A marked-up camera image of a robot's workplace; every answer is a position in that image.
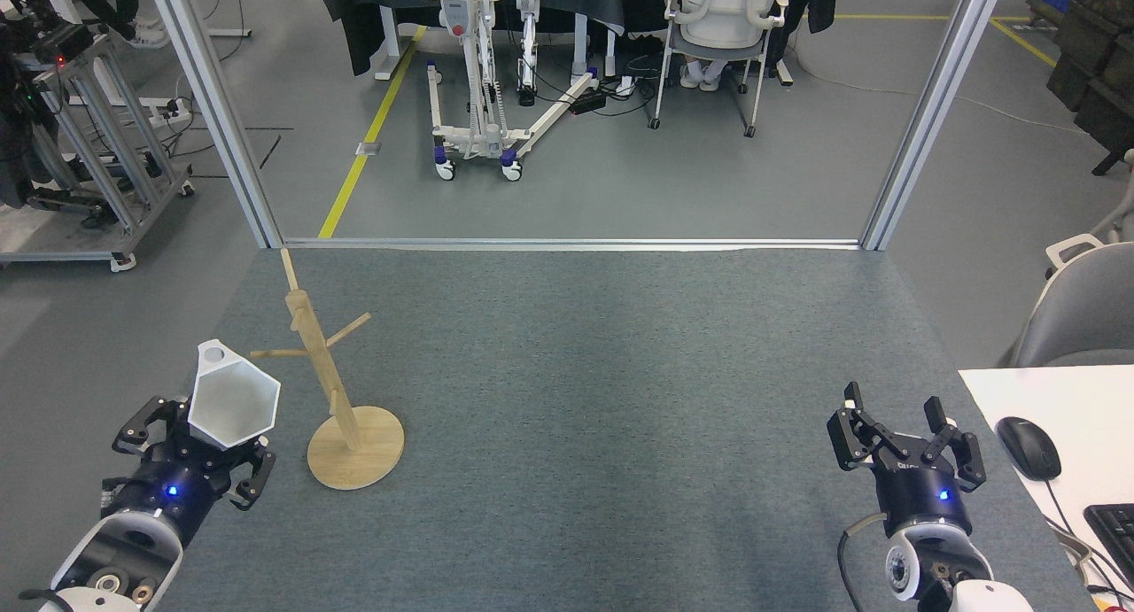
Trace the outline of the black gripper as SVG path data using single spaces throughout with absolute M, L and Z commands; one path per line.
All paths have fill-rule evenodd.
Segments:
M 950 522 L 972 534 L 959 493 L 974 492 L 987 481 L 979 439 L 960 430 L 943 413 L 939 397 L 928 399 L 923 409 L 933 437 L 920 454 L 920 461 L 933 467 L 888 468 L 883 464 L 874 467 L 875 498 L 886 515 L 885 532 L 895 535 L 916 522 Z M 868 464 L 868 456 L 874 454 L 879 447 L 897 453 L 892 431 L 864 410 L 858 382 L 849 382 L 843 390 L 843 406 L 827 419 L 827 434 L 843 470 Z M 956 460 L 956 476 L 953 465 L 941 461 L 946 447 Z
M 230 450 L 230 467 L 203 456 L 188 456 L 187 397 L 153 397 L 126 420 L 113 440 L 118 453 L 142 454 L 129 478 L 108 478 L 105 490 L 119 490 L 105 500 L 102 516 L 130 510 L 155 515 L 169 522 L 187 546 L 225 492 L 230 503 L 247 511 L 266 490 L 276 464 L 268 437 L 260 435 Z

